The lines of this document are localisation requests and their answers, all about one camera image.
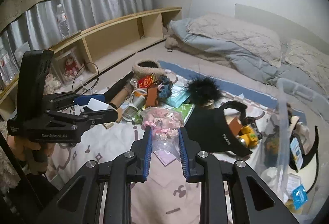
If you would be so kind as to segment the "beige fleece sleeve forearm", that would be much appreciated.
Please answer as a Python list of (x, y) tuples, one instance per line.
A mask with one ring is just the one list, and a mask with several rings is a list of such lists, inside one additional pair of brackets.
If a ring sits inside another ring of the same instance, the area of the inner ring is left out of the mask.
[[(4, 121), (1, 121), (1, 137), (8, 144), (15, 159), (24, 162), (26, 160), (24, 154), (26, 140), (18, 136), (8, 135), (7, 122)], [(19, 181), (18, 173), (1, 147), (1, 193), (5, 194), (10, 188), (15, 188)]]

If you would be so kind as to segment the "person's left hand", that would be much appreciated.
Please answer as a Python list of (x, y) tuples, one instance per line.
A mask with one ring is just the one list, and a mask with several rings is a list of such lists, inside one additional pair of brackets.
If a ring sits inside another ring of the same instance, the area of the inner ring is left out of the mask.
[(27, 161), (27, 151), (32, 152), (32, 158), (35, 162), (45, 163), (49, 156), (52, 155), (55, 148), (54, 143), (36, 143), (31, 142), (27, 138), (19, 136), (9, 135), (7, 143), (15, 156), (19, 161)]

